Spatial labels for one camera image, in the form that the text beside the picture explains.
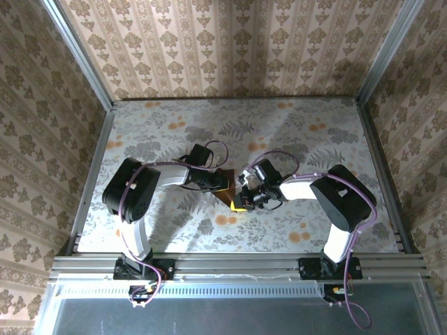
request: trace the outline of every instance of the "patterned wall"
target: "patterned wall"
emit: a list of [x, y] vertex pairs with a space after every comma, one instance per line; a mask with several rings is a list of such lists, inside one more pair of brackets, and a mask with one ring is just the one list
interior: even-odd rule
[[0, 334], [30, 334], [104, 111], [38, 1], [0, 1]]
[[447, 2], [426, 1], [369, 102], [416, 247], [447, 312]]
[[114, 100], [354, 96], [402, 0], [61, 0]]

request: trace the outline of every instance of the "yellow object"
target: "yellow object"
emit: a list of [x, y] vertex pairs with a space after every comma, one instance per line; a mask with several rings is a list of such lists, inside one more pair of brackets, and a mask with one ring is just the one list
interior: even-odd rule
[[232, 211], [247, 211], [247, 210], [244, 209], [244, 208], [236, 208], [236, 207], [235, 207], [235, 203], [234, 203], [233, 201], [231, 202], [230, 209], [231, 209]]

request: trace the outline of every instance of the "metal frame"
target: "metal frame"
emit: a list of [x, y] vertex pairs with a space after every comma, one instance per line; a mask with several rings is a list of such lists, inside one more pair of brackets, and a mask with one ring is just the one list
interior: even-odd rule
[[42, 0], [43, 5], [47, 8], [48, 14], [53, 19], [59, 32], [65, 40], [68, 48], [75, 57], [75, 60], [79, 64], [82, 73], [89, 81], [96, 96], [100, 100], [106, 112], [111, 111], [113, 106], [113, 100], [110, 97], [107, 89], [105, 88], [101, 77], [96, 72], [95, 67], [92, 65], [90, 58], [83, 48], [78, 36], [72, 27], [70, 20], [57, 0]]
[[[50, 282], [93, 280], [114, 281], [119, 253], [80, 253], [56, 257]], [[298, 258], [319, 253], [160, 253], [155, 258], [172, 258], [174, 282], [179, 283], [290, 283], [299, 282]], [[403, 253], [359, 253], [364, 279], [368, 283], [408, 283], [427, 280], [430, 275], [422, 255]], [[336, 280], [319, 283], [341, 283]]]
[[[114, 281], [115, 261], [120, 254], [77, 254], [56, 257], [41, 306], [44, 318], [36, 322], [36, 334], [49, 334], [63, 299], [128, 299], [130, 285], [146, 281]], [[163, 284], [158, 299], [239, 299], [323, 297], [323, 284], [341, 281], [302, 281], [298, 258], [319, 254], [278, 253], [162, 253], [174, 258], [175, 277]], [[357, 255], [364, 278], [356, 285], [410, 283], [428, 334], [442, 334], [436, 309], [425, 282], [430, 276], [421, 255], [403, 253]]]
[[103, 161], [109, 134], [113, 127], [114, 118], [115, 114], [113, 112], [109, 112], [105, 115], [101, 134], [99, 135], [98, 139], [98, 144], [96, 145], [95, 153], [91, 160], [91, 166], [89, 174], [87, 176], [87, 180], [85, 182], [84, 191], [82, 192], [78, 212], [76, 213], [75, 222], [70, 234], [70, 239], [68, 240], [65, 250], [66, 256], [70, 256], [73, 254], [77, 238], [82, 234], [82, 230], [84, 229], [85, 220], [89, 212], [91, 198], [93, 197], [93, 191], [96, 185], [96, 180], [98, 179], [99, 169], [101, 168], [101, 162]]
[[402, 5], [394, 24], [391, 26], [374, 63], [357, 93], [357, 100], [361, 106], [366, 106], [423, 4], [424, 0], [406, 0]]
[[377, 179], [383, 193], [383, 201], [385, 202], [388, 215], [391, 223], [398, 230], [400, 236], [400, 243], [405, 253], [413, 253], [413, 246], [411, 240], [406, 233], [405, 224], [402, 220], [402, 208], [399, 203], [399, 195], [391, 177], [391, 172], [386, 162], [386, 157], [380, 144], [379, 135], [377, 134], [376, 126], [372, 120], [371, 113], [366, 105], [358, 103], [358, 114], [362, 122], [363, 130], [365, 132], [366, 142], [369, 147], [372, 162], [376, 168]]

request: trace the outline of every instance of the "floral tablecloth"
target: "floral tablecloth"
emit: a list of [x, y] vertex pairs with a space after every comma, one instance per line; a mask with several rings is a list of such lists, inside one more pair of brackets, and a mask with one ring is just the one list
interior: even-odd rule
[[[116, 220], [101, 202], [101, 195], [126, 157], [166, 161], [209, 140], [228, 145], [226, 166], [236, 174], [269, 149], [295, 154], [301, 173], [344, 164], [378, 200], [377, 224], [362, 234], [356, 250], [397, 252], [351, 98], [129, 101], [119, 102], [115, 112], [79, 252], [121, 251]], [[224, 150], [212, 149], [222, 159]], [[270, 160], [283, 175], [293, 169], [294, 163], [286, 156]], [[158, 188], [144, 220], [149, 242], [157, 252], [319, 252], [330, 229], [316, 200], [288, 202], [275, 211], [236, 214], [212, 194], [178, 186]]]

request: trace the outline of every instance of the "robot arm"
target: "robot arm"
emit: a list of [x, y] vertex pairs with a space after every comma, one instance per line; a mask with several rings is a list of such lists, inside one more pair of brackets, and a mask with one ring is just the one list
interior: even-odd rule
[[[253, 189], [244, 185], [242, 191], [236, 195], [232, 209], [251, 211], [257, 207], [264, 208], [269, 200], [318, 200], [332, 222], [328, 241], [321, 251], [321, 269], [326, 276], [337, 273], [344, 263], [357, 225], [371, 214], [369, 205], [354, 190], [329, 177], [282, 177], [267, 159], [259, 161], [254, 166], [254, 172], [261, 184]], [[376, 198], [372, 193], [343, 165], [334, 166], [328, 174], [353, 184], [376, 206]]]
[[[204, 166], [212, 154], [211, 150], [196, 144], [191, 153], [183, 158], [189, 166]], [[118, 215], [119, 203], [129, 180], [142, 163], [134, 158], [126, 158], [107, 185], [103, 193], [103, 203], [109, 212]], [[126, 243], [140, 260], [151, 258], [152, 249], [146, 235], [145, 223], [141, 218], [149, 209], [155, 189], [168, 185], [195, 183], [201, 191], [222, 191], [228, 188], [229, 180], [223, 170], [205, 171], [183, 165], [160, 165], [144, 167], [132, 183], [122, 204], [122, 219], [132, 225], [120, 229], [126, 236]]]

